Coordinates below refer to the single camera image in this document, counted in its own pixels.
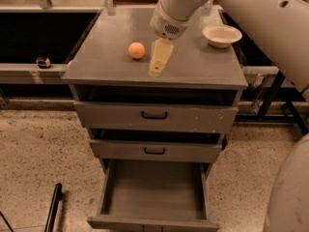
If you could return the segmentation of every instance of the bowl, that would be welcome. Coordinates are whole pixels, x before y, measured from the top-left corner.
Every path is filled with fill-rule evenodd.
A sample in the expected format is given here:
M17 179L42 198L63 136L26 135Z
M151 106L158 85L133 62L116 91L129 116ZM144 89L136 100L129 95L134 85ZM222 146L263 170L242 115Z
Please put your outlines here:
M240 30L224 24L215 24L203 29L203 35L210 44L218 48L226 48L242 37Z

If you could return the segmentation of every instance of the cabinet top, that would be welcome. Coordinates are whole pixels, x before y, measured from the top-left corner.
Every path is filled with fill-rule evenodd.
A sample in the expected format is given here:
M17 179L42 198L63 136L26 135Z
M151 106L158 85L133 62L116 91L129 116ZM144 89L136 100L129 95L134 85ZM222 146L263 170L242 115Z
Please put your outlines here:
M159 77L148 75L152 43L150 26L154 8L116 7L115 15L103 11L71 62L63 79L68 84L207 86L244 89L247 82L231 46L209 45L204 27L222 23L217 9L200 9L183 36L173 41L174 51ZM133 42L142 43L145 56L136 61L128 54Z

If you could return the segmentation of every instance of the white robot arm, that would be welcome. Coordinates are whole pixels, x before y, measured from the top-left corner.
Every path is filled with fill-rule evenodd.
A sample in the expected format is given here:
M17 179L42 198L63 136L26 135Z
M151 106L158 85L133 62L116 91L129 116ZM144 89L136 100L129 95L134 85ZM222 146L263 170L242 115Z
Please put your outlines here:
M207 0L159 0L151 25L179 38ZM218 0L309 102L309 6L301 0ZM309 228L309 135L287 156L274 182L264 232Z
M160 37L175 40L207 1L159 0L151 25ZM302 0L218 1L309 102L309 5Z

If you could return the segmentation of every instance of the floor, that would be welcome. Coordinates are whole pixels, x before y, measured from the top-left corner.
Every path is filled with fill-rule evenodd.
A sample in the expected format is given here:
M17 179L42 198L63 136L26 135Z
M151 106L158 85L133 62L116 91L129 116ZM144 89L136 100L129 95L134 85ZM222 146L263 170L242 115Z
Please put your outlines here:
M262 230L276 172L301 136L296 125L233 125L208 178L209 219L220 232ZM86 217L97 212L104 175L88 139L70 101L0 110L0 211L14 231L44 230L59 182L65 198L54 231L93 231ZM9 231L1 219L0 231Z

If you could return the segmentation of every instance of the orange ball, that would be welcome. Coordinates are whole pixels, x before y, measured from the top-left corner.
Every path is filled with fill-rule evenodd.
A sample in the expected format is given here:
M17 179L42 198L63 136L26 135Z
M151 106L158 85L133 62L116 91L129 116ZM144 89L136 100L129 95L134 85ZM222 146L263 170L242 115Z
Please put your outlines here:
M141 59L145 55L145 47L141 43L132 43L128 47L128 53L134 59Z

